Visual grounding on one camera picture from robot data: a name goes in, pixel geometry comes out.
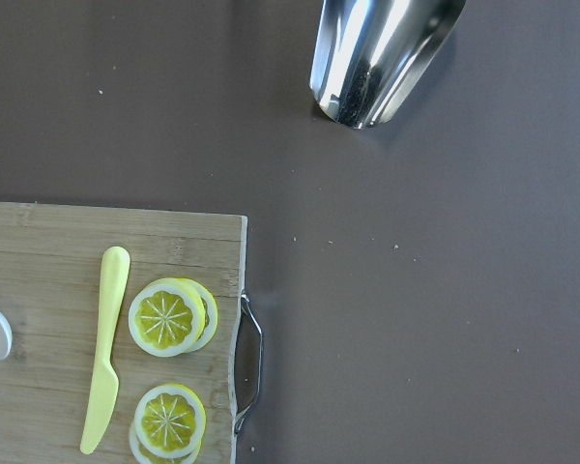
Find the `knife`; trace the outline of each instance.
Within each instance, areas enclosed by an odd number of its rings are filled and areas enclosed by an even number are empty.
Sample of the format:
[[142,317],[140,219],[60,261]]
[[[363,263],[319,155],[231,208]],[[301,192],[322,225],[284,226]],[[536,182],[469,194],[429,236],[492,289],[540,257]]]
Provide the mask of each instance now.
[[86,422],[79,449],[84,454],[95,450],[114,411],[118,394],[118,376],[110,363],[118,313],[125,295],[131,259],[120,246],[108,248],[101,260],[99,282],[99,323],[97,347],[90,384]]

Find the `fake lemon slice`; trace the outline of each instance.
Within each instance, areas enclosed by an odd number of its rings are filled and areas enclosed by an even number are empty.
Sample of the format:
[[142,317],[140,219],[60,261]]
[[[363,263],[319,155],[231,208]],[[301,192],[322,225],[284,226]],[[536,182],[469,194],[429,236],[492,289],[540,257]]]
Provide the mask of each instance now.
[[204,345],[206,345],[217,331],[218,325],[218,309],[215,297],[209,292],[209,290],[199,282],[191,280],[190,278],[177,278],[180,282],[191,287],[193,291],[199,295],[202,300],[202,305],[204,306],[204,330],[202,335],[193,343],[185,352],[190,353],[192,351],[199,350]]
[[195,459],[197,459],[200,453],[200,445],[194,452],[189,453],[184,457],[165,459],[164,457],[158,457],[157,455],[151,453],[141,444],[135,433],[135,422],[131,423],[129,427],[129,446],[131,448],[131,453],[135,460],[139,464],[193,464]]
[[205,311],[197,292],[175,278],[148,284],[133,299],[129,331],[135,343],[151,355],[184,353],[202,335]]
[[198,450],[206,413],[200,398],[179,384],[164,384],[140,399],[133,420],[143,447],[165,459],[176,459]]

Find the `dark gray tabletop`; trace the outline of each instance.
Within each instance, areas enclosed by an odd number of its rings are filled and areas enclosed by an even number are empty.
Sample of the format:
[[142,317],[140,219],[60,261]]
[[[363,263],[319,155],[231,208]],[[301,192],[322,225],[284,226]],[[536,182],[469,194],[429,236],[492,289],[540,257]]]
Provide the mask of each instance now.
[[240,463],[580,464],[580,1],[470,1],[392,121],[321,3],[0,1],[0,200],[247,215]]

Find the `metal cup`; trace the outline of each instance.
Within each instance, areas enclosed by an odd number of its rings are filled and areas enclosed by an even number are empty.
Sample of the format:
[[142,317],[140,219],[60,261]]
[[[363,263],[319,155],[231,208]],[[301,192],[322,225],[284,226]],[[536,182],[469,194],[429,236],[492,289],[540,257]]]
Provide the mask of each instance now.
[[386,123],[447,38],[466,0],[324,0],[309,87],[352,128]]

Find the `wood grain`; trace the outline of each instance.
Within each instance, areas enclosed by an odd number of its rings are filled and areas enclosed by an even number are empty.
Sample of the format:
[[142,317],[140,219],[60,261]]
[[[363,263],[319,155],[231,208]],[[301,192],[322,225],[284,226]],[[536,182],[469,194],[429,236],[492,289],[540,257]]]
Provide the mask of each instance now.
[[[201,464],[234,462],[234,348],[244,287],[247,219],[181,212],[0,203],[0,310],[14,344],[0,362],[0,463],[132,463],[128,431],[139,398],[165,382],[198,393],[208,424]],[[103,252],[130,252],[112,363],[120,389],[97,450],[79,452],[97,330]],[[161,359],[131,339],[129,303],[164,276],[200,281],[219,326],[202,350]]]

